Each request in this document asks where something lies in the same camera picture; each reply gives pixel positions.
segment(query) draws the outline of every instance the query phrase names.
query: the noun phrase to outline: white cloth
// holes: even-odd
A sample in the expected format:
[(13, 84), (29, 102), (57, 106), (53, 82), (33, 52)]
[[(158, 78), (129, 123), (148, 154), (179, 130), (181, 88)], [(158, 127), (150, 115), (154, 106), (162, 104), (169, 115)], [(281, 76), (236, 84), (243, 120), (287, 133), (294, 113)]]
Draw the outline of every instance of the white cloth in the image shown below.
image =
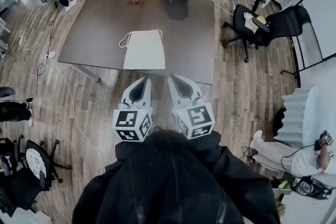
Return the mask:
[(128, 35), (126, 46), (119, 43), (121, 48), (127, 47), (124, 69), (165, 69), (160, 30), (133, 31)]
[[(258, 154), (253, 157), (257, 162), (265, 164), (264, 166), (268, 169), (270, 168), (267, 165), (282, 171), (284, 168), (281, 165), (281, 158), (298, 150), (279, 142), (264, 142), (261, 136), (254, 137), (251, 147), (258, 151)], [(312, 175), (313, 178), (326, 185), (336, 186), (336, 159), (330, 159), (329, 166), (323, 170), (322, 168), (317, 169), (316, 158), (312, 146), (299, 150), (289, 158), (282, 159), (282, 164), (288, 172), (297, 177)]]

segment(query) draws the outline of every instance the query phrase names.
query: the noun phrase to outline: cushion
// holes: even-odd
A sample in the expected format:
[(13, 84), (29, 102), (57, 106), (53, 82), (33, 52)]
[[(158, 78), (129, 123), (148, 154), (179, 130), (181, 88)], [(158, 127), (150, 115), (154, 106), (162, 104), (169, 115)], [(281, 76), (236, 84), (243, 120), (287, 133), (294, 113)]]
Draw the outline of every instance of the cushion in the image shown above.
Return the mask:
[(235, 29), (235, 32), (241, 38), (251, 40), (253, 38), (254, 33), (252, 30), (250, 30), (245, 26), (245, 17), (244, 17), (245, 12), (252, 14), (256, 18), (259, 16), (249, 8), (243, 5), (237, 5), (233, 14), (233, 27)]
[(33, 148), (27, 149), (26, 160), (30, 170), (38, 179), (40, 179), (40, 170), (46, 176), (47, 174), (46, 165), (37, 150)]

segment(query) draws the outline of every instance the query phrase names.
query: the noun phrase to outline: white pants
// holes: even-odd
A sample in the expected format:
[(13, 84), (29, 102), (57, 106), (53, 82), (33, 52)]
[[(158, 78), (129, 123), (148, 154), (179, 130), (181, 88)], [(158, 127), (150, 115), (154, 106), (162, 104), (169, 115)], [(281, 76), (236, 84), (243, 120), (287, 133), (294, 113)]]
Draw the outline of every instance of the white pants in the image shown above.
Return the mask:
[(258, 154), (253, 156), (253, 158), (267, 169), (286, 172), (284, 171), (285, 168), (290, 172), (295, 155), (282, 159), (284, 168), (281, 165), (281, 158), (293, 154), (297, 149), (283, 145), (279, 142), (264, 142), (261, 134), (262, 132), (256, 133), (251, 142), (250, 147), (253, 147), (258, 151)]

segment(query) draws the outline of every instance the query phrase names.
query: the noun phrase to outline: person's hand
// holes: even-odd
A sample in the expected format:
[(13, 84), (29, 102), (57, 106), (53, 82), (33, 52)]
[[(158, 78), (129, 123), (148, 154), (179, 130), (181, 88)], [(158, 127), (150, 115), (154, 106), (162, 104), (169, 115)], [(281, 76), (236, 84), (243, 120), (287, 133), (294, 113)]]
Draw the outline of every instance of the person's hand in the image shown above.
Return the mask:
[(320, 145), (327, 144), (327, 142), (326, 142), (326, 140), (325, 140), (326, 138), (327, 138), (326, 135), (323, 135), (323, 136), (320, 138)]

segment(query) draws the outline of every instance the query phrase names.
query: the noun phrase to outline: chair base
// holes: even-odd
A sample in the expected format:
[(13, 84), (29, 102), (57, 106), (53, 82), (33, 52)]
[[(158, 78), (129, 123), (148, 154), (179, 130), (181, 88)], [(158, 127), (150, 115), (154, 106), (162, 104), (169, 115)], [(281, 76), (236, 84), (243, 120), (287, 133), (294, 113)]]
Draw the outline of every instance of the chair base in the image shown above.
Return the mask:
[[(226, 28), (226, 27), (230, 27), (233, 31), (235, 31), (235, 29), (233, 28), (233, 26), (232, 26), (231, 24), (229, 24), (228, 22), (224, 22), (223, 27), (224, 27), (224, 28)], [(229, 43), (231, 43), (231, 42), (233, 42), (233, 41), (236, 41), (236, 40), (240, 40), (240, 39), (242, 40), (243, 45), (244, 45), (244, 52), (245, 52), (245, 59), (244, 59), (244, 62), (245, 62), (245, 63), (248, 63), (248, 45), (247, 45), (247, 40), (242, 39), (242, 38), (238, 35), (237, 37), (234, 37), (234, 38), (232, 38), (232, 39), (230, 39), (230, 40), (228, 40), (228, 41), (223, 41), (223, 42), (222, 42), (222, 46), (223, 46), (224, 48), (226, 48), (226, 47), (227, 47), (227, 44), (229, 44)]]
[[(60, 178), (56, 172), (56, 169), (55, 167), (58, 167), (58, 168), (61, 168), (61, 169), (65, 169), (65, 170), (71, 170), (72, 169), (72, 166), (71, 165), (61, 165), (61, 164), (58, 164), (58, 163), (55, 163), (54, 162), (54, 155), (55, 155), (55, 151), (56, 151), (56, 146), (59, 144), (59, 140), (55, 140), (55, 143), (53, 145), (53, 148), (51, 149), (51, 154), (50, 154), (50, 159), (52, 161), (52, 164), (53, 164), (53, 168), (52, 168), (52, 171), (53, 171), (53, 175), (54, 177), (56, 178), (57, 182), (58, 183), (62, 183), (63, 182), (63, 179)], [(44, 145), (44, 142), (43, 141), (40, 141), (40, 146), (43, 147)]]

